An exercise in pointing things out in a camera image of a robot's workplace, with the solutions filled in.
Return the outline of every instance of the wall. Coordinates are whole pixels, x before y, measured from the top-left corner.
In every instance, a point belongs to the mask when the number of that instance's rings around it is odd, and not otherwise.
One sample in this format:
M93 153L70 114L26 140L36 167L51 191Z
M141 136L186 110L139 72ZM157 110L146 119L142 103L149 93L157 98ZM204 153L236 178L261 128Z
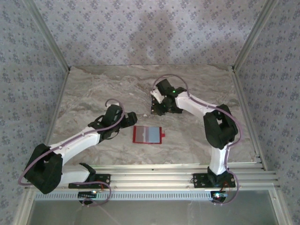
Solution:
M268 167L300 224L300 2L279 2L238 74Z
M11 224L17 179L43 142L65 76L21 0L0 1L0 224Z
M264 0L35 0L68 65L233 64Z

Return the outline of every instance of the marble table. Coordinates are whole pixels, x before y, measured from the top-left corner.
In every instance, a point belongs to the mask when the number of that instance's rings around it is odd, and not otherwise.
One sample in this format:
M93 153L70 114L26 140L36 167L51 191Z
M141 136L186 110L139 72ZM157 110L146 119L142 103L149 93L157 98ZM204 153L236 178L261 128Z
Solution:
M137 125L160 126L165 131L162 144L132 143L133 128L125 128L112 140L81 152L68 164L209 164L210 145L206 141L202 118L188 112L157 116L150 114L149 91L160 75L181 75L191 93L209 103L227 104L244 131L241 144L230 152L229 162L253 162L255 151L239 106L227 67L212 65L91 66L72 67L59 107L50 143L63 141L78 133L105 113L105 101L117 98L126 112L136 112ZM168 79L174 87L184 84Z

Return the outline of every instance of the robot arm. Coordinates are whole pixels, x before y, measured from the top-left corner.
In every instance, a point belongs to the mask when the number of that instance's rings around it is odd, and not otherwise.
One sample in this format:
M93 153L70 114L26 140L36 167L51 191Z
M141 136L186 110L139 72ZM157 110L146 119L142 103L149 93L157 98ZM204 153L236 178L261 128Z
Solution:
M122 108L120 106L111 105L107 108L105 115L96 118L78 134L50 146L38 145L26 167L45 152L54 148L57 150L41 158L28 170L24 177L43 194L48 194L63 184L94 181L95 171L89 165L81 163L74 166L65 165L65 163L88 147L112 139L112 133L118 133L121 128L133 126L137 122L136 114L130 112L123 117L118 125L111 129L95 131L115 124L120 119L121 114Z
M151 94L153 96L151 108L153 114L161 116L165 113L182 113L183 110L186 110L199 118L203 117L206 139L211 145L208 177L214 186L219 186L222 183L222 177L227 174L224 166L226 149L234 141L238 130L232 119L214 108L220 108L230 113L228 106L216 106L192 95L189 97L187 90L182 87L175 89L166 79L159 82Z

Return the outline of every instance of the marble surface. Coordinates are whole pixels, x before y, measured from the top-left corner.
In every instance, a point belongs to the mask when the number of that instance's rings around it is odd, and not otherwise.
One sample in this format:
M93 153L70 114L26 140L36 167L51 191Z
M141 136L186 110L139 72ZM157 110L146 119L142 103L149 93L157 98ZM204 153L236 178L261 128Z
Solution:
M105 113L104 103L108 98L117 98L126 112L136 112L137 125L161 126L165 131L163 143L134 144L133 128L129 127L122 129L114 139L81 152L68 164L209 164L210 145L205 138L202 118L188 112L161 117L150 114L149 91L154 80L166 73L181 75L194 96L216 105L227 104L245 133L242 143L231 150L229 161L255 160L231 74L227 67L211 65L72 67L50 143L63 141L81 131ZM168 80L174 87L183 86L177 78Z

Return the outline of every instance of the floral wallpaper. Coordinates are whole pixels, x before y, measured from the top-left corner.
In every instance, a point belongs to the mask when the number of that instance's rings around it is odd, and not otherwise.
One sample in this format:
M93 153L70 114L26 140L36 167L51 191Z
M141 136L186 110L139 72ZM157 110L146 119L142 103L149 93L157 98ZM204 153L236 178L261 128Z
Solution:
M265 0L35 0L69 66L233 64Z
M23 188L17 179L45 140L64 80L21 0L0 1L0 224L11 224Z
M238 74L264 156L300 224L300 2L279 1Z

